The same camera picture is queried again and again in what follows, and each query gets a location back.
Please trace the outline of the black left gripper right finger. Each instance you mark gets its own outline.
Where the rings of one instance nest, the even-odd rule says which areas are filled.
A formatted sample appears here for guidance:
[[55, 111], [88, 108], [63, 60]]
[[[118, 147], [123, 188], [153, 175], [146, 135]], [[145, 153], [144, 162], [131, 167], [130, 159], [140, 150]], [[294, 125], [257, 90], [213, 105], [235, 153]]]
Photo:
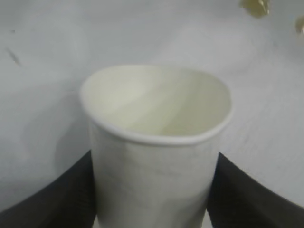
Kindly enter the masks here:
[[223, 154], [207, 212], [215, 228], [302, 228], [304, 209], [267, 189]]

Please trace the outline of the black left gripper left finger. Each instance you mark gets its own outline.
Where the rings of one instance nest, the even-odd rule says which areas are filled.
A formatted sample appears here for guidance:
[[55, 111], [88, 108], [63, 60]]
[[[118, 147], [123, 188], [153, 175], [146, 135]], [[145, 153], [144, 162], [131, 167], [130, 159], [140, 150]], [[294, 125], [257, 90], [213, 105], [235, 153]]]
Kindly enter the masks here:
[[1, 228], [91, 228], [96, 217], [92, 156], [0, 214]]

